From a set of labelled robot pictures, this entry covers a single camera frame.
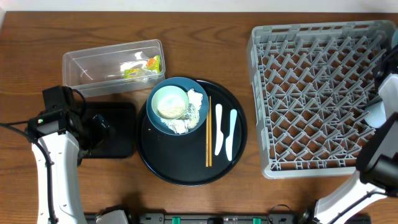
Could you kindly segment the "pale green bowl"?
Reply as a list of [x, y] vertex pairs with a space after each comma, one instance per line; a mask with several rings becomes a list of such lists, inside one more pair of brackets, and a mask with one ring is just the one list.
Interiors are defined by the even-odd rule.
[[151, 101], [153, 112], [162, 119], [174, 120], [182, 117], [188, 109], [187, 93], [177, 86], [158, 89]]

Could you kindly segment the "small white cup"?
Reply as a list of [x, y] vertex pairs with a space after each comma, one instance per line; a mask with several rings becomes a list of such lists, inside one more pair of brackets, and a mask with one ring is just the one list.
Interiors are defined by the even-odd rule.
[[379, 101], [365, 108], [364, 120], [373, 128], [380, 128], [386, 122], [386, 112], [383, 101]]

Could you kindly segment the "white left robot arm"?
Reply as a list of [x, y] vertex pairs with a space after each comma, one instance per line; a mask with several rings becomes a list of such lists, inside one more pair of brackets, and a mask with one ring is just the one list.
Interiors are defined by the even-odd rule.
[[32, 152], [37, 164], [38, 223], [86, 223], [78, 186], [78, 158], [85, 153], [79, 142], [92, 149], [108, 137], [111, 125], [97, 114], [82, 125], [70, 109], [48, 111], [31, 118], [27, 127], [34, 137]]

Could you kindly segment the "light blue saucer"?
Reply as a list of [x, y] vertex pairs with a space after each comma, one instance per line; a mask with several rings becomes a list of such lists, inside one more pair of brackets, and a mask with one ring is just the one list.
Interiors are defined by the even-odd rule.
[[391, 47], [394, 48], [398, 44], [398, 29], [396, 29], [391, 37]]

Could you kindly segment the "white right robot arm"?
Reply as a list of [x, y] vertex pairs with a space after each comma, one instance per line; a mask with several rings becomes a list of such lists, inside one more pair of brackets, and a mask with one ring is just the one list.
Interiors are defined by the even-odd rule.
[[380, 115], [374, 114], [378, 128], [360, 151], [356, 170], [330, 195], [316, 201], [299, 223], [371, 223], [359, 212], [385, 198], [397, 197], [397, 46], [382, 56], [373, 73], [381, 102]]

